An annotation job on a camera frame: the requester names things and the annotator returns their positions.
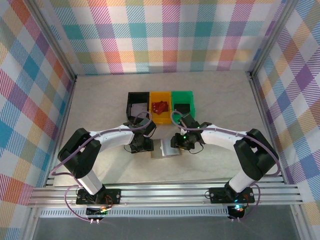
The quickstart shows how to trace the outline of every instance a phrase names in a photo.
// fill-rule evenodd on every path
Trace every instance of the orange bin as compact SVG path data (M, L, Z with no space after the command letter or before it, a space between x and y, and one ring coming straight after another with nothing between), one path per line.
M152 115L152 121L155 124L171 124L170 114L172 112L171 104L171 92L170 91L151 91L149 101L149 110ZM168 111L164 111L161 114L153 112L152 103L167 102Z

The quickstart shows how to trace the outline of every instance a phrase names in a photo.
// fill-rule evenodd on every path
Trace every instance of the plaid wall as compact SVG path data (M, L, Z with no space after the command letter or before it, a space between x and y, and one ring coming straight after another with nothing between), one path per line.
M18 238L72 82L22 0L0 3L0 240Z
M285 0L37 3L74 71L96 75L247 71Z
M258 74L291 184L320 239L320 0L300 0Z

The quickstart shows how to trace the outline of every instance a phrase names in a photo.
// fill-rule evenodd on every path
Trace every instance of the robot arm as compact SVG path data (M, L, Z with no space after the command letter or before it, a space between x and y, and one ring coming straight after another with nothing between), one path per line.
M143 121L135 125L127 122L117 128L114 128L117 131L108 132L96 137L64 164L70 173L73 174L73 176L81 183L84 189L91 195L93 202L101 203L106 197L106 189L92 169L98 154L106 149L121 145L129 145L131 148L131 153L133 154L145 151L153 151L153 141L150 138L145 137L156 128L156 125L153 122L151 122L144 129L136 131L129 130L144 126L148 121L149 119L145 118ZM58 153L58 159L60 162L69 157L90 137L93 137L101 132L105 131L89 132L84 128L79 128L76 130Z
M181 130L181 134L176 133L171 139L172 148L190 150L195 148L195 143L217 145L237 154L240 161L241 171L232 177L224 186L223 196L225 199L218 201L235 202L241 193L248 191L248 187L259 181L276 163L273 157L257 143L242 137L249 136L266 146L278 159L276 151L271 147L266 138L257 129L248 132L237 132L219 128L211 123L199 124L191 115L186 115L180 119L180 124L185 128L201 128L208 130ZM223 133L223 130L233 132L235 135Z

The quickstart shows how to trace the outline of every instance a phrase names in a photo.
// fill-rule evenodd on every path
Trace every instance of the red object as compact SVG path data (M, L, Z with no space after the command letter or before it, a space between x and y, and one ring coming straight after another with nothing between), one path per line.
M152 111L158 115L163 112L169 111L169 105L166 101L153 102L152 103Z

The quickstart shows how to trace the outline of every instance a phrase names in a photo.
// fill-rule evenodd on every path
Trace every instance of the green bin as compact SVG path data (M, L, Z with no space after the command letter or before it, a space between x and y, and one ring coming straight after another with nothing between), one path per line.
M196 116L196 109L194 103L194 95L192 91L172 91L171 92L171 105L172 111L175 110L175 104L189 104L190 105L190 114L193 118ZM180 119L179 114L173 115L173 120L178 124Z

